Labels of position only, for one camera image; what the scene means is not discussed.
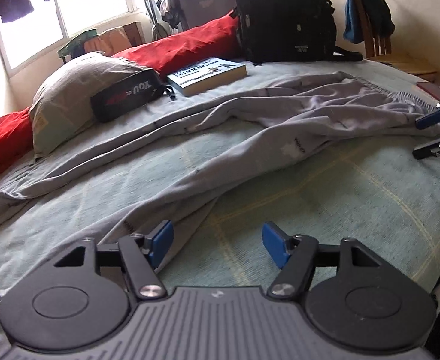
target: black bag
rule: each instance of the black bag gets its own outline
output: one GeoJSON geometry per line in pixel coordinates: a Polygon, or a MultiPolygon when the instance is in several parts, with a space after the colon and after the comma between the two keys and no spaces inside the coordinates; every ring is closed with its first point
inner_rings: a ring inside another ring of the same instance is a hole
{"type": "Polygon", "coordinates": [[[238,35],[254,63],[361,61],[362,54],[335,46],[337,27],[330,0],[237,0],[238,35]]]}
{"type": "Polygon", "coordinates": [[[154,69],[145,69],[116,82],[92,96],[93,114],[100,122],[109,122],[135,108],[141,107],[167,93],[173,99],[175,92],[161,82],[154,69]]]}

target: black pouch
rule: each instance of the black pouch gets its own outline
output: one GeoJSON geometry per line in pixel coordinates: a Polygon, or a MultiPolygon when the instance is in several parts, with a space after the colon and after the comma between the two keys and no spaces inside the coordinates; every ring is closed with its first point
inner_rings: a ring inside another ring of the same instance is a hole
{"type": "Polygon", "coordinates": [[[172,99],[173,88],[161,82],[154,69],[146,69],[116,82],[90,98],[93,114],[102,123],[156,100],[164,93],[172,99]]]}

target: bed sheet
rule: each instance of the bed sheet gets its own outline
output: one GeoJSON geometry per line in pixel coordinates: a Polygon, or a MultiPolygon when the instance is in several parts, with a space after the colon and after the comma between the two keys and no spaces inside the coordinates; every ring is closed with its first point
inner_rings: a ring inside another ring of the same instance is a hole
{"type": "MultiPolygon", "coordinates": [[[[302,74],[345,71],[392,91],[417,78],[378,63],[248,64],[248,77],[174,101],[163,97],[112,123],[97,125],[34,163],[26,155],[0,177],[14,191],[41,179],[95,143],[227,93],[274,85],[302,74]]],[[[161,139],[37,199],[0,226],[0,290],[9,288],[56,245],[145,199],[260,130],[229,120],[202,134],[161,139]]],[[[251,180],[222,196],[186,247],[161,272],[175,285],[268,285],[278,270],[261,244],[261,225],[324,243],[356,237],[430,290],[440,273],[440,161],[415,161],[425,138],[352,139],[296,165],[251,180]]]]}

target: gray ribbed surface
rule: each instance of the gray ribbed surface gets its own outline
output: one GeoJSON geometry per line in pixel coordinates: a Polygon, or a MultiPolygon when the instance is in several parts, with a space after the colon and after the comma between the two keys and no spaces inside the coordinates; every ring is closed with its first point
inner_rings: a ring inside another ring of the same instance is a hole
{"type": "MultiPolygon", "coordinates": [[[[178,288],[141,304],[114,338],[76,354],[30,355],[15,348],[4,360],[350,360],[369,356],[325,342],[296,305],[266,299],[257,287],[178,288]]],[[[377,360],[427,360],[420,349],[377,360]]]]}

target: beige pillow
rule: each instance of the beige pillow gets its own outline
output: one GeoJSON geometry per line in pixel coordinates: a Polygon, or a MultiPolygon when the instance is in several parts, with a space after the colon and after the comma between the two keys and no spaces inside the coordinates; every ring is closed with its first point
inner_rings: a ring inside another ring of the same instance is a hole
{"type": "Polygon", "coordinates": [[[93,125],[90,97],[142,70],[134,62],[90,52],[48,77],[36,92],[29,110],[35,156],[50,154],[58,145],[93,125]]]}

